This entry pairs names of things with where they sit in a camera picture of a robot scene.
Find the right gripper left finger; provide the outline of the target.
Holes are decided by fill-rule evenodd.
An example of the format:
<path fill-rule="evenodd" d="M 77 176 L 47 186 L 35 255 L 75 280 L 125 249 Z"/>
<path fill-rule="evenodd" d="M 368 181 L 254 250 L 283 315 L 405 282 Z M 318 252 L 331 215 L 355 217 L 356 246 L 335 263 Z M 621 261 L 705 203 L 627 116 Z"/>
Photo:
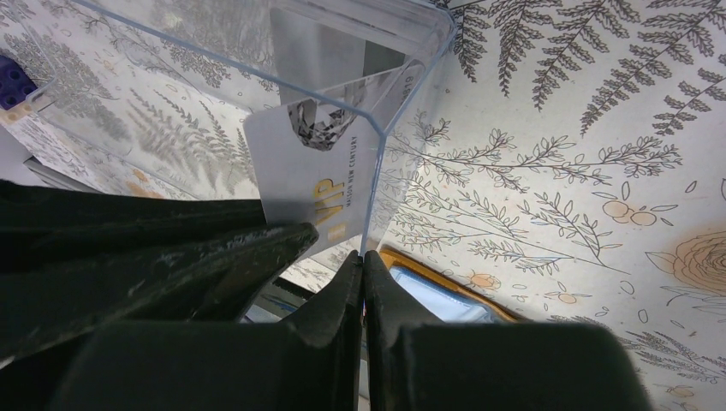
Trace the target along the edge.
<path fill-rule="evenodd" d="M 96 331 L 52 410 L 355 410 L 362 259 L 275 323 L 117 322 Z"/>

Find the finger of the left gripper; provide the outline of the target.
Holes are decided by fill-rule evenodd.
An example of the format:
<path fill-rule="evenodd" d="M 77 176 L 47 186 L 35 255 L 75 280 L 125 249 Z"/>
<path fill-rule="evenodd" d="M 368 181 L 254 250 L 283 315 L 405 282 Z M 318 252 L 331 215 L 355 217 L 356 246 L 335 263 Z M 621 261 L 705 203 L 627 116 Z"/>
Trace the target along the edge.
<path fill-rule="evenodd" d="M 1 270 L 203 240 L 266 224 L 260 200 L 162 200 L 1 182 Z"/>
<path fill-rule="evenodd" d="M 132 319 L 237 319 L 318 240 L 309 223 L 244 229 L 1 278 L 1 358 L 19 360 Z"/>

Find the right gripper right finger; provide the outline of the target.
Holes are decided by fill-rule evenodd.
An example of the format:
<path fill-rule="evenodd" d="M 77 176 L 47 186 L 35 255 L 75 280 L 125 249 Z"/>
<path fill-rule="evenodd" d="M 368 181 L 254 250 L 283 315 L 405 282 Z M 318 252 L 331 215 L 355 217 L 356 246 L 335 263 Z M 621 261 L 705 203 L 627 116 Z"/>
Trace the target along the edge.
<path fill-rule="evenodd" d="M 621 344 L 577 322 L 446 323 L 363 259 L 375 410 L 647 410 Z"/>

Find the white VIP credit card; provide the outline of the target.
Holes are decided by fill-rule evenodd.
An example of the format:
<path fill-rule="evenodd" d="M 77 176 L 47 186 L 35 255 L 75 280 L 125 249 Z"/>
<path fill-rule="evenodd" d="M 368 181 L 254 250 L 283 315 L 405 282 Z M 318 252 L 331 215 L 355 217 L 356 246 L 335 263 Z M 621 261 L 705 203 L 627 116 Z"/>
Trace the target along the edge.
<path fill-rule="evenodd" d="M 424 73 L 413 60 L 244 120 L 267 222 L 318 231 L 305 257 L 363 233 L 383 132 Z"/>

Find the clear plastic box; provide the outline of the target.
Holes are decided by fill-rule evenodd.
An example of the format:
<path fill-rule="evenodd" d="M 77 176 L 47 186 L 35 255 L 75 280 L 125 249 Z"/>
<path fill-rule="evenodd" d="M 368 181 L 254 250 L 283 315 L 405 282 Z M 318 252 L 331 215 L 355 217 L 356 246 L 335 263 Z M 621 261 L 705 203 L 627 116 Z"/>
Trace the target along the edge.
<path fill-rule="evenodd" d="M 274 1 L 31 1 L 20 22 L 49 67 L 33 108 L 50 125 L 197 200 L 259 199 L 244 120 L 281 105 Z M 393 131 L 454 37 L 444 10 L 384 1 L 401 14 L 425 73 L 383 132 L 362 251 L 391 214 L 379 177 Z"/>

